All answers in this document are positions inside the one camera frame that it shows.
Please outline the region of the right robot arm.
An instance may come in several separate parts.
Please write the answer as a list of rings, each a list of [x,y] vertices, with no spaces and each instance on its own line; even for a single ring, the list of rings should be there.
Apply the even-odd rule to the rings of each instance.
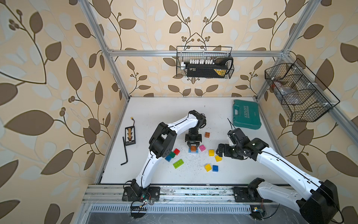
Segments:
[[[270,200],[298,213],[309,224],[328,224],[340,213],[337,187],[302,171],[259,138],[250,140],[240,128],[228,132],[228,144],[219,144],[216,155],[237,160],[252,159],[275,172],[293,189],[256,178],[247,185],[248,200]]]

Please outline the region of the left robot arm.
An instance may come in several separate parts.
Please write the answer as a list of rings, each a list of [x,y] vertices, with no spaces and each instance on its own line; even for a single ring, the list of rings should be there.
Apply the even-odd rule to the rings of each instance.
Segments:
[[[189,111],[187,116],[176,122],[158,124],[149,140],[149,154],[146,162],[138,176],[131,181],[131,189],[136,196],[139,197],[145,193],[161,160],[169,156],[174,149],[177,136],[188,132],[185,135],[185,142],[188,147],[194,147],[197,150],[202,142],[199,130],[206,124],[206,116],[196,110]]]

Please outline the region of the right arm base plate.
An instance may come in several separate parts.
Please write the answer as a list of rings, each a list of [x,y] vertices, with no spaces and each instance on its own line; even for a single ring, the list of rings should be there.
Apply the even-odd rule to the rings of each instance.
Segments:
[[[272,203],[273,201],[263,199],[257,190],[248,187],[233,187],[235,202],[237,203]]]

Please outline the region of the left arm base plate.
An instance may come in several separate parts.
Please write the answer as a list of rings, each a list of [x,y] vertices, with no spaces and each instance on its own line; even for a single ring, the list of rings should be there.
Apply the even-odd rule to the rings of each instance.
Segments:
[[[148,187],[146,189],[141,189],[134,191],[132,187],[125,187],[122,201],[124,202],[156,202],[159,201],[160,197],[160,187]]]

